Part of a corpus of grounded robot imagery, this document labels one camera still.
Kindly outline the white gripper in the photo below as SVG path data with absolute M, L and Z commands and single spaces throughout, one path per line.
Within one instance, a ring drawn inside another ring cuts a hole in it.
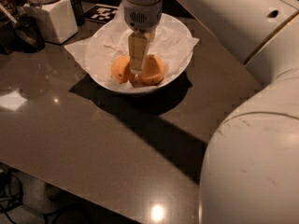
M 128 0 L 123 0 L 124 20 L 134 31 L 128 37 L 130 56 L 130 70 L 134 74 L 141 74 L 150 43 L 154 41 L 156 30 L 162 17 L 163 0 L 150 5 L 137 5 Z

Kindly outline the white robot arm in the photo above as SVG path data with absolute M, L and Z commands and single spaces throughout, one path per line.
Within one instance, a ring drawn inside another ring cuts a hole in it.
M 159 0 L 124 0 L 153 14 Z M 299 1 L 177 0 L 263 84 L 214 132 L 200 224 L 299 224 Z

